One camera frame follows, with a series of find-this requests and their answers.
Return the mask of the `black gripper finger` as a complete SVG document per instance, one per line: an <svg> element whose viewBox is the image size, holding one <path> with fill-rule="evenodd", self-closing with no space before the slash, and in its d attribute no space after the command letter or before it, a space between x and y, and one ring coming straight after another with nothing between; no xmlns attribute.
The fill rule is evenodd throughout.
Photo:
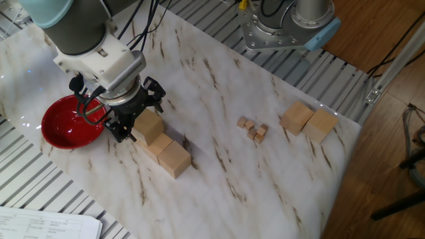
<svg viewBox="0 0 425 239"><path fill-rule="evenodd" d="M112 118L106 119L103 125L112 133L118 143L125 139L133 140L131 133L133 127L132 114L116 114Z"/></svg>
<svg viewBox="0 0 425 239"><path fill-rule="evenodd" d="M159 82L148 76L143 82L143 90L147 94L145 105L147 107L153 106L159 113L163 113L161 103L166 91Z"/></svg>

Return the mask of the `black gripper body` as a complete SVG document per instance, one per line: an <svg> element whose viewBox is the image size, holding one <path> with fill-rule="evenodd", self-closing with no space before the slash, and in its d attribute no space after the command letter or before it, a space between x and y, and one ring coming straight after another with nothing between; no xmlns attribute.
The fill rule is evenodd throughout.
<svg viewBox="0 0 425 239"><path fill-rule="evenodd" d="M119 103L111 104L118 125L134 125L135 119L150 106L150 96L141 85L134 86Z"/></svg>

